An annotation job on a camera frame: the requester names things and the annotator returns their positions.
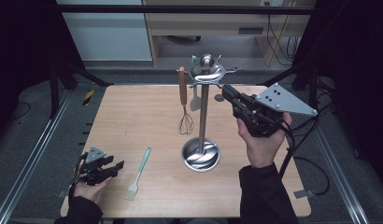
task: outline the light green handle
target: light green handle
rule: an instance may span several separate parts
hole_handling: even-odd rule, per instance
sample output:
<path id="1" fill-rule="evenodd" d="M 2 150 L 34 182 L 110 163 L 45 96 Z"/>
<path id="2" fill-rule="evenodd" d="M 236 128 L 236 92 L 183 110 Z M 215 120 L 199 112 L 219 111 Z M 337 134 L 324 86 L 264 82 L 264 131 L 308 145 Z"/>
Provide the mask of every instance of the light green handle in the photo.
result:
<path id="1" fill-rule="evenodd" d="M 151 152 L 151 147 L 146 148 L 145 155 L 143 156 L 141 165 L 139 166 L 139 173 L 142 173 L 143 168 L 145 167 L 146 161 L 148 160 L 149 154 Z"/>

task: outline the wooden desk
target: wooden desk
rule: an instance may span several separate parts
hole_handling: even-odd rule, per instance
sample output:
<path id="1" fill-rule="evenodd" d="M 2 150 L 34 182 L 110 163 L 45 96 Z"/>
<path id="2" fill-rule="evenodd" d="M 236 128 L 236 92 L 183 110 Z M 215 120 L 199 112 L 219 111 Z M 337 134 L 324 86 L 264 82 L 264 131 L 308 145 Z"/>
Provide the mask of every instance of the wooden desk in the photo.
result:
<path id="1" fill-rule="evenodd" d="M 264 87 L 234 86 L 246 94 L 258 93 Z M 183 116 L 178 86 L 110 86 L 92 126 L 85 151 L 90 146 L 114 155 L 114 165 L 125 160 L 109 187 L 96 202 L 104 217 L 239 217 L 241 188 L 238 171 L 248 165 L 245 142 L 238 136 L 230 103 L 214 99 L 221 90 L 211 86 L 208 98 L 206 137 L 215 141 L 221 151 L 217 167 L 206 173 L 187 168 L 181 158 L 183 145 L 199 133 L 200 110 L 188 112 L 195 127 L 191 135 L 177 132 Z M 188 89 L 188 102 L 192 89 Z M 139 191 L 133 202 L 124 200 L 128 186 L 135 179 L 145 149 L 152 150 L 139 179 Z M 279 167 L 286 154 L 284 142 L 277 154 Z M 306 198 L 295 199 L 293 192 L 302 182 L 291 161 L 284 184 L 298 217 L 310 214 Z M 67 211 L 67 199 L 61 214 Z"/>

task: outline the whisk handle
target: whisk handle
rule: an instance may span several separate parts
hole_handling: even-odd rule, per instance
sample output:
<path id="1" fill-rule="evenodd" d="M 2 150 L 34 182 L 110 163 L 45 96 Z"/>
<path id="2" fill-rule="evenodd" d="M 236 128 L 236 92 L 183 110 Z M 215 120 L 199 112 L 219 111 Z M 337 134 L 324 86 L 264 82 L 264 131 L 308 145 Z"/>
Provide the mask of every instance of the whisk handle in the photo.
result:
<path id="1" fill-rule="evenodd" d="M 186 87 L 185 68 L 183 66 L 179 67 L 178 74 L 180 103 L 185 105 L 188 102 L 188 92 Z"/>

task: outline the power outlet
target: power outlet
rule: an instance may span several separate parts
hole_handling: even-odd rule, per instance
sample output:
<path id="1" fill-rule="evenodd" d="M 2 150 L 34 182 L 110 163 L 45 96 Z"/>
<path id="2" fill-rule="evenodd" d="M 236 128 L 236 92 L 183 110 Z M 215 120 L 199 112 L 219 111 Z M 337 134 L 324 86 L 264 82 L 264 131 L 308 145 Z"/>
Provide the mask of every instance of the power outlet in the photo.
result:
<path id="1" fill-rule="evenodd" d="M 284 0 L 261 0 L 259 7 L 282 7 Z"/>

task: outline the hand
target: hand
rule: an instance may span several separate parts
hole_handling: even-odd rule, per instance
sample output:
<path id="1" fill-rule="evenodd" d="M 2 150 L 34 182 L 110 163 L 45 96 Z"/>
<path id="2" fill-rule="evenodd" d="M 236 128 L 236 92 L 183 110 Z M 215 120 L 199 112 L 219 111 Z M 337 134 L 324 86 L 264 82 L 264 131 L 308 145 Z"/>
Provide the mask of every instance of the hand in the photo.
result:
<path id="1" fill-rule="evenodd" d="M 86 183 L 78 182 L 75 186 L 75 192 L 73 196 L 83 197 L 94 202 L 98 197 L 99 192 L 101 192 L 101 190 L 104 189 L 110 183 L 111 179 L 112 177 L 110 176 L 106 180 L 95 186 L 90 186 Z"/>
<path id="2" fill-rule="evenodd" d="M 284 113 L 284 121 L 291 125 L 291 115 Z M 250 165 L 255 168 L 262 168 L 271 165 L 274 161 L 279 147 L 285 139 L 285 133 L 278 130 L 269 138 L 252 137 L 242 119 L 237 119 L 238 134 L 244 139 L 247 144 L 247 155 Z"/>

